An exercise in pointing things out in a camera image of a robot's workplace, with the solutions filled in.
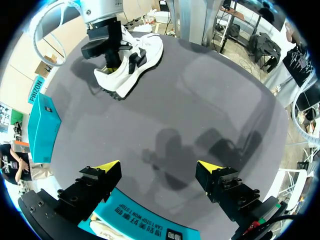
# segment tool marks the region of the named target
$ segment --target cardboard box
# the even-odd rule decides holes
[[[57,62],[57,57],[55,55],[52,55],[52,57],[44,56],[44,58],[54,64]],[[41,61],[39,66],[36,68],[35,73],[46,78],[48,77],[52,68],[53,66],[48,65],[45,62]]]

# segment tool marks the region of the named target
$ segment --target screw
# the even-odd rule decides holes
[[[230,182],[224,182],[224,183],[223,183],[223,187],[224,187],[225,189],[230,188],[230,186],[231,186]]]
[[[70,198],[70,200],[71,200],[71,202],[76,202],[76,201],[78,201],[78,198],[76,196],[73,196]]]
[[[238,204],[244,204],[247,200],[242,196],[238,200]]]

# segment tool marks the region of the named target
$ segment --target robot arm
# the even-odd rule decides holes
[[[32,32],[34,49],[45,63],[57,67],[63,65],[64,63],[54,64],[44,59],[36,42],[61,24],[81,15],[89,36],[89,43],[81,49],[82,55],[89,59],[104,54],[107,67],[117,68],[121,64],[118,51],[121,47],[122,32],[116,14],[122,12],[123,0],[55,1],[31,20],[29,31]]]

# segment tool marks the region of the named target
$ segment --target black jacket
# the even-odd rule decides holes
[[[251,35],[247,49],[254,54],[255,63],[259,61],[262,55],[273,56],[276,59],[276,63],[279,63],[281,48],[264,32],[260,32],[260,35]]]

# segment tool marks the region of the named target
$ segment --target sign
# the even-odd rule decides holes
[[[28,103],[29,104],[33,105],[35,103],[36,96],[40,92],[40,90],[43,87],[44,83],[45,83],[45,79],[40,75],[38,75],[34,79],[33,85],[31,87],[31,90],[30,90],[30,93],[29,93],[29,98],[28,98]]]
[[[149,211],[117,188],[112,191],[106,203],[99,203],[93,212],[106,226],[128,239],[201,239],[199,231]],[[78,226],[87,232],[92,232],[90,221],[83,221]]]

